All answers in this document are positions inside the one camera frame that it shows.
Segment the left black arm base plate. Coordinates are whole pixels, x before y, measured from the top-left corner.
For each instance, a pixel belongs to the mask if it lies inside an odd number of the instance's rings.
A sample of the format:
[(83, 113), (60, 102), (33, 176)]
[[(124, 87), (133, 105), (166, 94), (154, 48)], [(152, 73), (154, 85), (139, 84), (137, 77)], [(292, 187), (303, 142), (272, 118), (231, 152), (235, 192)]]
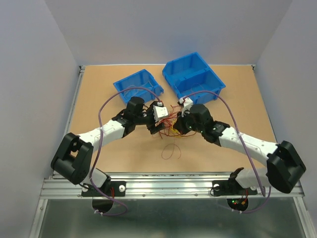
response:
[[(83, 184), (81, 196), (82, 197), (100, 197), (101, 194), (91, 185)], [(126, 190), (126, 181), (123, 180), (107, 180), (100, 188), (100, 191), (107, 196), (124, 197)]]

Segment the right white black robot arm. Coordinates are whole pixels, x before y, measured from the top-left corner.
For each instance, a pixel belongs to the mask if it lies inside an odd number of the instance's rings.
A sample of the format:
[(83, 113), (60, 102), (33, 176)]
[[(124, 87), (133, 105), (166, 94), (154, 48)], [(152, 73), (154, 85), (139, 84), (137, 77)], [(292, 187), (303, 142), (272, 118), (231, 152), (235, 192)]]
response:
[(173, 127), (182, 135), (197, 132), (207, 142), (245, 154), (263, 165), (260, 169), (238, 168), (232, 172), (228, 188), (233, 193), (261, 184), (288, 194), (306, 171), (292, 143), (267, 142), (238, 133), (230, 125), (214, 120), (203, 104), (178, 112)]

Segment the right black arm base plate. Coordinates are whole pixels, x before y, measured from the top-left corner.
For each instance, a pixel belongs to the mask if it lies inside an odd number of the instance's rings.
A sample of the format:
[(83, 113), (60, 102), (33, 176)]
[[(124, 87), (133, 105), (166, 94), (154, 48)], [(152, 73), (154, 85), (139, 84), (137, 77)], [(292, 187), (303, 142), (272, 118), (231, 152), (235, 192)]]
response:
[(257, 195), (257, 190), (251, 188), (242, 188), (237, 182), (229, 180), (213, 180), (210, 189), (211, 196), (243, 196)]

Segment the small blue plastic bin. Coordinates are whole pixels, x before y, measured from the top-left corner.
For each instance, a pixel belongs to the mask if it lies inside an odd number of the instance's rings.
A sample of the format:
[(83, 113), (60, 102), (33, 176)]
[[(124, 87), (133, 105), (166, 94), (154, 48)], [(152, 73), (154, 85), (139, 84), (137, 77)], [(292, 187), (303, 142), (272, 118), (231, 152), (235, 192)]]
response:
[(141, 97), (145, 103), (155, 99), (155, 96), (146, 90), (135, 89), (135, 87), (146, 88), (157, 96), (164, 93), (164, 89), (157, 83), (154, 77), (145, 69), (142, 69), (124, 79), (114, 82), (115, 89), (119, 92), (124, 89), (130, 89), (128, 91), (120, 93), (120, 97), (125, 104), (131, 99), (131, 97)]

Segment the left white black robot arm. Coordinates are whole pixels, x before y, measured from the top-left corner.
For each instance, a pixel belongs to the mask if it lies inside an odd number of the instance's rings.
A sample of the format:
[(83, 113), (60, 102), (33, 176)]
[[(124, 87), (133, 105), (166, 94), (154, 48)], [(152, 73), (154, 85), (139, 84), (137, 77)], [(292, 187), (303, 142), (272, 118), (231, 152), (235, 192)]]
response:
[(155, 134), (164, 129), (161, 119), (167, 116), (163, 102), (154, 101), (146, 108), (142, 98), (132, 97), (126, 108), (106, 124), (79, 135), (66, 134), (52, 159), (51, 168), (74, 185), (88, 184), (98, 195), (106, 195), (110, 191), (110, 177), (91, 167), (93, 153), (126, 137), (138, 125), (146, 126)]

